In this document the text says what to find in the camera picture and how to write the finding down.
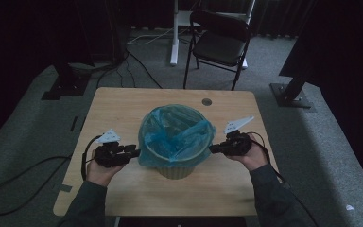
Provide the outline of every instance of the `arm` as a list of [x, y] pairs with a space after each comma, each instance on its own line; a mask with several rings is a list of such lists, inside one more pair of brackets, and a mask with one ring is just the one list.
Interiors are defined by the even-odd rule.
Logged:
[[252, 143], [244, 156], [227, 157], [242, 163], [250, 172], [261, 226], [305, 226], [294, 209], [294, 197], [279, 183], [259, 146]]
[[87, 165], [87, 179], [58, 226], [105, 226], [107, 186], [123, 166], [106, 168], [95, 160]]

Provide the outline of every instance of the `white cable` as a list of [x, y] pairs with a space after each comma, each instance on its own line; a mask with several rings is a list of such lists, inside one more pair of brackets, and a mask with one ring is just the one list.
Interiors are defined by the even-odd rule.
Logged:
[[[194, 8], [194, 6], [197, 4], [197, 2], [199, 2], [199, 5], [201, 4], [201, 0], [196, 1], [196, 2], [193, 4], [193, 6], [190, 8], [190, 11]], [[181, 32], [179, 33], [179, 35], [183, 34], [183, 33], [184, 33], [184, 31], [188, 30], [188, 28], [186, 28], [185, 30], [181, 31]], [[136, 38], [134, 38], [134, 39], [132, 39], [132, 40], [128, 41], [128, 44], [135, 44], [135, 45], [150, 44], [150, 43], [154, 42], [155, 40], [158, 40], [159, 38], [163, 37], [164, 35], [166, 35], [166, 34], [167, 34], [167, 33], [169, 33], [170, 31], [172, 31], [173, 29], [174, 29], [174, 28], [170, 28], [167, 32], [165, 32], [165, 33], [164, 33], [164, 34], [162, 34], [162, 35], [141, 35], [141, 36], [138, 36], [138, 37], [136, 37]], [[146, 42], [146, 43], [140, 43], [140, 44], [134, 43], [134, 41], [136, 41], [136, 40], [138, 40], [138, 39], [140, 39], [140, 38], [143, 38], [143, 37], [155, 37], [155, 38], [154, 38], [154, 39], [152, 39], [152, 40], [150, 40], [150, 41], [148, 41], [148, 42]]]

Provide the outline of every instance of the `stand base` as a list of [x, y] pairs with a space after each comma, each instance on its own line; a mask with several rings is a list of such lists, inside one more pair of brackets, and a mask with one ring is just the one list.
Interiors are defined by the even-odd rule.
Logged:
[[170, 56], [170, 65], [178, 64], [179, 40], [174, 40], [172, 44], [172, 55]]
[[287, 84], [271, 83], [270, 88], [275, 95], [276, 101], [280, 107], [304, 108], [307, 112], [316, 112], [313, 104], [309, 102], [303, 91], [294, 100], [285, 100], [283, 96]]
[[59, 100], [61, 96], [84, 96], [91, 74], [76, 75], [77, 79], [71, 86], [61, 86], [61, 78], [57, 77], [49, 92], [45, 92], [41, 100]]

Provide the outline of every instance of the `wooden table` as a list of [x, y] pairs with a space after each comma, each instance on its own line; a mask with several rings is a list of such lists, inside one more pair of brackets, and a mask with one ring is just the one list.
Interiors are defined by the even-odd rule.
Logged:
[[[211, 99], [212, 104], [203, 105], [204, 98]], [[60, 191], [54, 213], [63, 216], [76, 196], [82, 184], [81, 154], [92, 138], [113, 128], [121, 136], [121, 145], [136, 144], [138, 147], [138, 131], [144, 116], [167, 104], [182, 104], [200, 111], [216, 127], [214, 144], [225, 140], [223, 130], [227, 121], [253, 115], [255, 118], [241, 131], [260, 133], [275, 165], [261, 114], [251, 92], [100, 88], [96, 91], [63, 180], [63, 185], [71, 186], [71, 190]], [[96, 143], [91, 145], [89, 156], [97, 146]], [[180, 180], [169, 180], [154, 168], [139, 166], [137, 161], [132, 159], [112, 179], [108, 186], [106, 215], [205, 217], [256, 214], [248, 170], [223, 154], [211, 155], [196, 166], [191, 175]]]

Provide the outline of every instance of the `gray carpet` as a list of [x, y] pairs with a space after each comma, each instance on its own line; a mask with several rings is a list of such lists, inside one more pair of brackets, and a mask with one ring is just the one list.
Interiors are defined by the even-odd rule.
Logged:
[[[132, 35], [149, 32], [134, 31]], [[314, 112], [308, 112], [279, 107], [269, 88], [270, 83], [289, 83], [289, 78], [278, 77], [278, 74], [294, 42], [285, 38], [252, 38], [247, 54], [249, 68], [243, 71], [235, 90], [254, 92], [280, 172], [320, 226], [363, 226], [363, 170], [320, 89], [304, 85], [303, 91], [315, 108]], [[160, 39], [145, 45], [129, 45], [128, 49], [162, 87], [180, 89], [188, 45], [181, 42], [175, 67], [169, 64], [170, 46], [171, 40]], [[199, 70], [191, 67], [187, 89], [230, 90], [232, 73], [206, 65]], [[93, 74], [84, 96], [44, 101], [41, 100], [43, 93], [50, 89], [57, 73], [49, 67], [34, 79], [0, 130], [0, 183], [44, 158], [73, 152], [101, 75], [102, 72]], [[134, 85], [157, 88], [131, 56], [119, 67], [118, 73], [113, 70], [99, 82], [99, 86], [108, 87]], [[75, 117], [78, 121], [72, 129]], [[40, 165], [0, 189], [0, 211], [21, 204], [60, 163], [61, 160], [55, 160]], [[0, 217], [0, 226], [54, 226], [60, 218], [52, 209], [67, 165], [60, 168], [27, 206]], [[347, 210], [348, 204], [354, 210]], [[299, 206], [298, 212], [311, 226], [310, 219]], [[256, 217], [246, 217], [246, 222], [248, 226], [258, 226]], [[107, 226], [113, 225], [114, 217], [108, 217]]]

